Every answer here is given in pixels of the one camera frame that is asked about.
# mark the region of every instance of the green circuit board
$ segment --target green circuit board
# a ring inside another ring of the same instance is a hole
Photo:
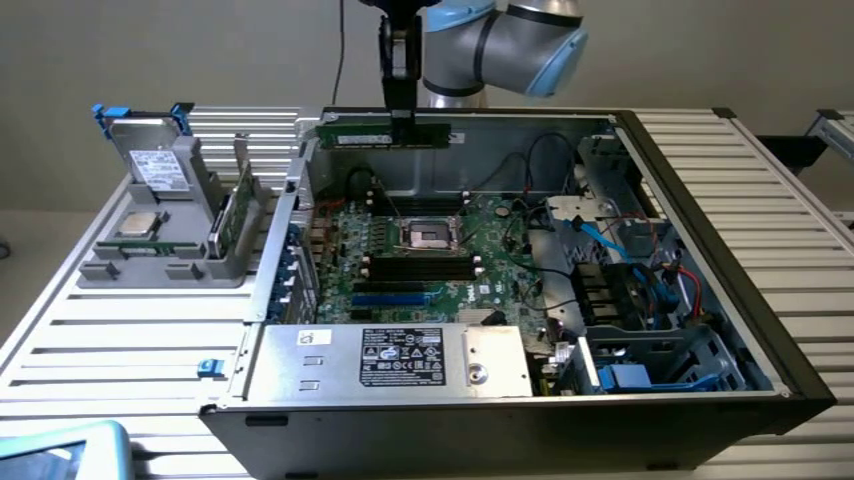
[[[501,236],[513,215],[500,218],[495,214],[497,207],[511,208],[511,202],[497,196],[476,196],[465,206],[464,215],[451,217],[417,217],[419,221],[447,222],[455,225],[456,240],[460,243],[455,251],[411,251],[401,249],[400,225],[407,219],[396,217],[372,217],[355,204],[337,208],[321,218],[324,244],[313,244],[315,262],[320,280],[320,299],[317,323],[451,323],[471,322],[491,311],[500,310],[509,325],[517,325],[527,335],[536,335],[544,326],[544,314],[525,307],[519,298],[539,279],[536,272],[517,267],[508,259],[501,246]],[[515,221],[508,236],[520,239],[523,222]],[[315,240],[320,238],[317,228]],[[369,252],[380,257],[417,256],[469,256],[481,258],[483,273],[473,281],[424,282],[428,303],[419,306],[372,307],[371,319],[351,320],[353,283],[363,281],[359,273],[361,256]],[[531,265],[529,255],[516,249],[513,258]],[[533,307],[543,307],[539,296],[527,299]]]

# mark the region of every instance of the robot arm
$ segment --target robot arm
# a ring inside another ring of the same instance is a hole
[[[388,134],[396,146],[447,146],[447,125],[415,124],[423,7],[431,7],[424,38],[431,107],[483,106],[485,85],[548,97],[575,71],[587,42],[576,0],[512,0],[505,12],[495,10],[495,0],[444,0],[439,5],[439,0],[360,2],[385,13],[379,61]]]
[[[439,0],[360,0],[385,12],[379,26],[383,97],[391,115],[392,138],[413,129],[417,80],[421,78],[421,18],[417,11]]]
[[[481,106],[492,85],[548,97],[573,73],[587,32],[576,0],[444,0],[427,9],[424,86],[431,107]]]

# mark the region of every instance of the cpu socket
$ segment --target cpu socket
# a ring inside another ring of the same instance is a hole
[[[431,250],[456,250],[456,219],[407,219],[403,221],[401,245]]]

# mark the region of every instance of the white wall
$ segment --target white wall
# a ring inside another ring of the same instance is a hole
[[[339,103],[379,105],[377,11],[347,0]],[[92,210],[121,166],[96,102],[163,109],[324,104],[336,0],[34,0],[0,10],[0,207]],[[854,107],[851,0],[587,0],[591,41],[547,104],[728,106],[754,131],[800,133]],[[491,92],[492,105],[524,104]]]

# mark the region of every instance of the motherboard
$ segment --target motherboard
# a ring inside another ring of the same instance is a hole
[[[517,265],[532,264],[517,221],[524,210],[513,210],[524,204],[499,195],[440,208],[399,203],[319,206],[311,231],[317,323],[505,321],[536,335],[545,322],[539,275]]]

